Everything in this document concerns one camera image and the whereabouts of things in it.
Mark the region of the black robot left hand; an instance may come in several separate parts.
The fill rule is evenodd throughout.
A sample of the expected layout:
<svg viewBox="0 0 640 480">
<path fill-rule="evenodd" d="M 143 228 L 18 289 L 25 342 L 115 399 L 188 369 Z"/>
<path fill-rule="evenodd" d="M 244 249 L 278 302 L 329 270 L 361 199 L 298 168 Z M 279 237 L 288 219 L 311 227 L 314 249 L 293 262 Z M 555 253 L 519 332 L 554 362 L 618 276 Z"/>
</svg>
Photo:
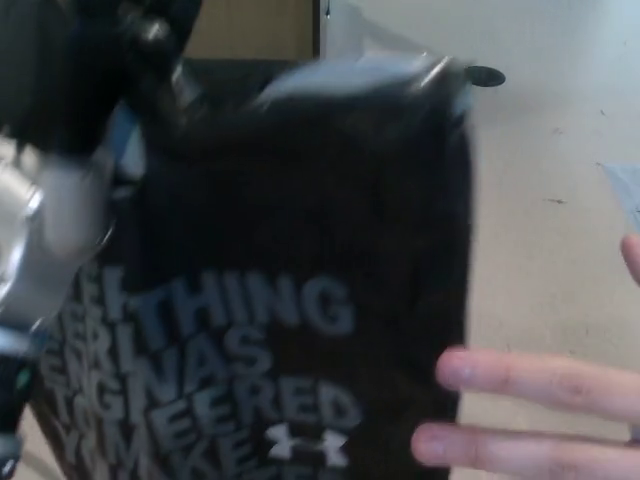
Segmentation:
<svg viewBox="0 0 640 480">
<path fill-rule="evenodd" d="M 199 98 L 182 54 L 199 1 L 4 1 L 1 130 L 86 158 L 116 106 L 177 129 Z"/>
</svg>

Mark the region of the person bare hand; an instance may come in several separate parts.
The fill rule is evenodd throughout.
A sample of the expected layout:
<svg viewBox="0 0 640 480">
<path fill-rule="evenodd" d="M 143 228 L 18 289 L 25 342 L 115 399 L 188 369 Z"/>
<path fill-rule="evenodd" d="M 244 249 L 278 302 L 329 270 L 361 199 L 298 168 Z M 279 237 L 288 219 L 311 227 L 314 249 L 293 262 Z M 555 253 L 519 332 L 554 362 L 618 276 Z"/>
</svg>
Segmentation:
<svg viewBox="0 0 640 480">
<path fill-rule="evenodd" d="M 542 408 L 639 425 L 636 371 L 551 353 L 451 346 L 434 378 L 452 393 L 522 400 Z M 636 479 L 639 440 L 534 430 L 509 430 L 423 420 L 405 442 L 420 469 L 462 468 L 519 479 Z"/>
</svg>

